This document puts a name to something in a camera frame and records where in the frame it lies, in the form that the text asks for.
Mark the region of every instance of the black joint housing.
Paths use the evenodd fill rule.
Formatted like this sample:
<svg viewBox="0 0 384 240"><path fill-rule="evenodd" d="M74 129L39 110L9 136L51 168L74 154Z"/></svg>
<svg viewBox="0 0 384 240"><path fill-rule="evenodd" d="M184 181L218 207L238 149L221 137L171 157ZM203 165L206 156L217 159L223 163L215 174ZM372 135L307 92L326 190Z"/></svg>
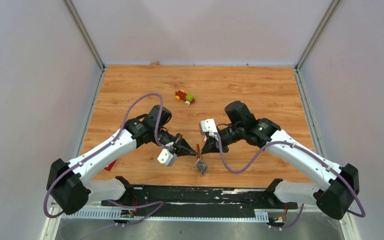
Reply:
<svg viewBox="0 0 384 240"><path fill-rule="evenodd" d="M158 111L160 110L160 105L155 105L151 111L143 118L143 124L152 130L155 129L157 124ZM167 121L172 117L172 112L165 107L162 107L161 118L159 120L158 128L161 128Z"/></svg>
<svg viewBox="0 0 384 240"><path fill-rule="evenodd" d="M251 145L258 146L259 148L266 145L267 142L271 142L271 136L276 132L281 130L281 127L274 123L273 121L262 118L258 120L258 123L254 125L248 132L255 136L249 137L247 142Z"/></svg>
<svg viewBox="0 0 384 240"><path fill-rule="evenodd" d="M68 169L69 166L61 158L54 161L50 166L46 190L49 190L51 184ZM55 185L50 195L64 213L70 215L83 208L89 200L90 192L89 189L83 186L80 177L74 174L73 171L70 171Z"/></svg>
<svg viewBox="0 0 384 240"><path fill-rule="evenodd" d="M145 126L137 118L126 121L124 129L131 133L132 139L136 139L136 148L139 148L142 144L149 143L154 137L153 130Z"/></svg>
<svg viewBox="0 0 384 240"><path fill-rule="evenodd" d="M123 196L118 200L118 202L122 205L129 205L132 201L133 198L133 185L130 184L129 181L127 181L124 177L122 176L116 176L115 179L119 180L125 188L125 192Z"/></svg>
<svg viewBox="0 0 384 240"><path fill-rule="evenodd" d="M276 197L275 190L276 187L279 185L280 182L282 182L282 178L275 178L270 185L265 189L265 193L267 193L266 198L268 201L268 204L271 207L277 206L281 201Z"/></svg>
<svg viewBox="0 0 384 240"><path fill-rule="evenodd" d="M351 164L347 164L340 175L349 183L355 194L360 192L359 171ZM337 177L331 182L326 191L314 193L318 208L329 217L341 220L354 201L354 197L347 186Z"/></svg>
<svg viewBox="0 0 384 240"><path fill-rule="evenodd" d="M254 126L257 122L254 114L252 114L247 105L241 101L230 103L224 108L224 111L233 125L242 122L242 126L245 130L248 130L248 128Z"/></svg>

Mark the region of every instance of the red object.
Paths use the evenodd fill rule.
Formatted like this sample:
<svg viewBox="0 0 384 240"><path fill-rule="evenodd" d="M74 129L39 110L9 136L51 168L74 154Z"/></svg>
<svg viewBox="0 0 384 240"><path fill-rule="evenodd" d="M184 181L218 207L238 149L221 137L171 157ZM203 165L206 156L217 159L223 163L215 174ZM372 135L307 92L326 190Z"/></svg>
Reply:
<svg viewBox="0 0 384 240"><path fill-rule="evenodd" d="M196 152L198 153L198 155L196 155L196 159L200 160L201 159L201 151L200 151L200 145L198 143L196 144Z"/></svg>
<svg viewBox="0 0 384 240"><path fill-rule="evenodd" d="M107 170L108 172L111 171L111 169L113 168L114 164L116 164L116 161L113 161L111 162L108 166L104 167L103 169Z"/></svg>
<svg viewBox="0 0 384 240"><path fill-rule="evenodd" d="M177 91L176 92L176 96L178 96L181 100L183 100L184 102L185 101L187 101L186 100L186 96L187 96L188 94L187 93L185 93L185 92L182 92L182 91ZM195 98L190 102L191 104L193 104L193 103L195 103Z"/></svg>

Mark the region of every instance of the black motor joint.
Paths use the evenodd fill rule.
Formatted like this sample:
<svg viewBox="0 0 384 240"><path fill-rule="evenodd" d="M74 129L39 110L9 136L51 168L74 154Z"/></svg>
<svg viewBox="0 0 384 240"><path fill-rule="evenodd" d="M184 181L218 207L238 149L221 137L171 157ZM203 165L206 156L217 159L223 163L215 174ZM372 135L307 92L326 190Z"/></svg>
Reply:
<svg viewBox="0 0 384 240"><path fill-rule="evenodd" d="M158 112L160 105L155 105L148 114L143 114L126 121L124 128L132 134L132 138L136 140L136 148L143 144L153 142L157 144L154 137L154 130L157 125ZM162 145L173 142L170 152L180 156L196 156L198 153L189 146L183 135L177 133L173 136L164 127L172 119L172 112L167 108L162 108L161 118L158 124L158 140Z"/></svg>
<svg viewBox="0 0 384 240"><path fill-rule="evenodd" d="M279 125L267 118L256 119L247 105L241 101L234 101L228 104L224 111L230 123L224 124L226 127L223 129L217 127L224 153L229 151L228 145L234 144L239 140L245 140L249 145L261 148L272 140L270 137L276 131L281 129ZM220 150L217 140L209 137L208 133L206 133L206 136L207 141L201 153L218 153Z"/></svg>
<svg viewBox="0 0 384 240"><path fill-rule="evenodd" d="M351 186L355 194L358 195L360 192L358 169L349 163L340 169L341 172L339 174ZM282 181L283 179L281 178L274 179L264 191L266 193L266 200L270 206L276 206L281 203L275 195L275 190ZM313 197L315 198L317 207L323 213L333 219L341 220L353 203L354 197L345 183L338 177L336 179L331 179L329 183L330 186L325 191L319 189L317 192L313 193Z"/></svg>

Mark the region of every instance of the metal frame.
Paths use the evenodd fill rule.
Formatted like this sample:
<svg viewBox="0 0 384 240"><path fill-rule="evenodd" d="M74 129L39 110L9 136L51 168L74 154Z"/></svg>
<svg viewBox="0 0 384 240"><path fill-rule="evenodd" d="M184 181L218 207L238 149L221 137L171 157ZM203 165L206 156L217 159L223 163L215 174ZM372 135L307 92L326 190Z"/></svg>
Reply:
<svg viewBox="0 0 384 240"><path fill-rule="evenodd" d="M92 104L90 106L90 111L89 111L89 114L87 117L85 128L84 128L83 134L81 136L81 139L79 141L79 146L78 146L78 150L77 150L77 155L79 155L79 153L82 149L83 143L84 143L84 139L86 137L88 126L89 126L91 118L92 118L92 113L95 109L96 101L98 99L98 94L100 92L100 89L101 89L101 86L103 83L104 75L106 73L106 66L103 63L101 57L99 56L99 53L98 53L97 49L95 48L95 46L94 46L94 44L93 44L93 42L92 42L84 24L83 24L79 14L77 13L76 8L73 5L73 2L71 0L62 0L62 1L65 3L68 12L72 16L79 32L83 36L83 39L85 40L86 45L88 46L89 50L91 51L96 63L101 68L101 75L100 75L99 81L97 82L96 90L95 90L95 93L93 96ZM303 77L301 75L301 67L304 65L308 55L311 53L313 47L317 43L317 40L319 39L320 35L323 33L323 30L325 29L327 23L331 19L332 15L334 14L334 12L337 9L340 2L341 2L341 0L332 0L331 1L331 3L329 5L328 9L326 10L323 18L321 19L320 23L318 24L313 36L311 37L311 39L308 42L304 52L302 53L298 63L295 66L292 66L292 67L294 67L295 80L296 80L296 84L298 86L298 91L299 91L299 94L301 97L301 101L302 101L304 113L306 116L308 128L310 130L311 138L313 141L313 145L315 147L315 151L321 156L324 155L324 151L323 151L322 144L320 143L320 137L318 135L318 132L319 132L318 126L316 125L316 123L314 121L312 107L311 107L311 104L309 103L309 101L307 99L306 86L303 83ZM91 205L87 206L86 211L103 212L103 214L104 214L104 212L108 212L107 208L108 207L100 206L97 204L91 204ZM266 209L266 210L267 210L267 212L276 212L275 209ZM59 211L60 211L60 208L57 205L55 205L55 203L52 204L52 206L50 208L51 214L56 214ZM321 211L315 206L305 206L304 212L314 213L314 212L321 212ZM79 215L78 216L76 215L75 217L81 218L83 216L82 216L82 214L79 213ZM53 240L53 239L55 239L55 237L57 235L58 227L59 227L59 224L60 224L60 221L62 218L70 218L70 216L65 216L63 214L63 216L60 216L57 218L47 218L40 239L41 240ZM159 219L158 217L150 217L147 221L152 221L152 220L161 221L164 219ZM191 219L176 219L176 220L190 221ZM220 219L220 220L222 222L231 221L231 219ZM344 218L340 221L340 223L341 223L341 229L342 229L342 233L344 235L345 240L360 240L360 235L359 235L358 229L356 227L356 223L354 221L354 216L347 213L344 216Z"/></svg>
<svg viewBox="0 0 384 240"><path fill-rule="evenodd" d="M323 30L325 29L327 23L331 19L332 15L334 14L338 4L341 2L341 0L332 0L330 2L329 7L327 8L326 12L324 13L323 18L321 19L320 23L318 24L314 34L312 35L310 41L307 44L307 47L305 48L304 52L302 53L301 57L299 58L298 64L296 64L295 69L300 70L303 66L304 62L306 61L308 55L310 54L311 50L315 46L317 40L319 39L320 35L322 34Z"/></svg>
<svg viewBox="0 0 384 240"><path fill-rule="evenodd" d="M95 59L96 63L100 67L101 72L104 70L105 65L102 61L101 57L98 54L98 51L94 45L94 43L91 40L91 37L88 34L88 31L86 31L85 25L83 24L82 20L80 19L79 14L77 13L76 8L74 7L74 4L71 0L62 0L67 7L68 12L70 13L71 17L73 18L73 21L75 25L77 26L78 30L80 31L81 36L83 37L84 41L86 42L87 47L89 48L90 52L93 55L93 58Z"/></svg>
<svg viewBox="0 0 384 240"><path fill-rule="evenodd" d="M92 104L90 105L89 113L87 115L86 124L84 125L83 133L81 134L75 157L80 155L80 151L83 148L83 143L85 142L86 133L88 132L88 127L89 127L89 124L91 123L92 113L94 112L95 105L97 103L98 95L99 95L99 92L101 90L102 82L104 81L104 76L105 76L106 72L107 72L107 67L105 67L103 69L101 68L101 74L100 74L99 80L97 82L95 92L93 94Z"/></svg>

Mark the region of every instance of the red toy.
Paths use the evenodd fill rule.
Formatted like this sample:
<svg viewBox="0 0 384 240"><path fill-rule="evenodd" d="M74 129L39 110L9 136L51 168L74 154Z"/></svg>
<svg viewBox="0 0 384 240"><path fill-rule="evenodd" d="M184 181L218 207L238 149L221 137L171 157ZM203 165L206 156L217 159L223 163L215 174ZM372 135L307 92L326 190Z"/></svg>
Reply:
<svg viewBox="0 0 384 240"><path fill-rule="evenodd" d="M180 90L175 93L174 97L177 101L183 100L184 104L189 106L193 103L195 103L195 96L193 94L187 94L185 93L185 90Z"/></svg>
<svg viewBox="0 0 384 240"><path fill-rule="evenodd" d="M107 170L107 171L111 171L111 169L113 168L114 164L116 164L116 161L113 161L111 162L108 166L104 167L103 169Z"/></svg>

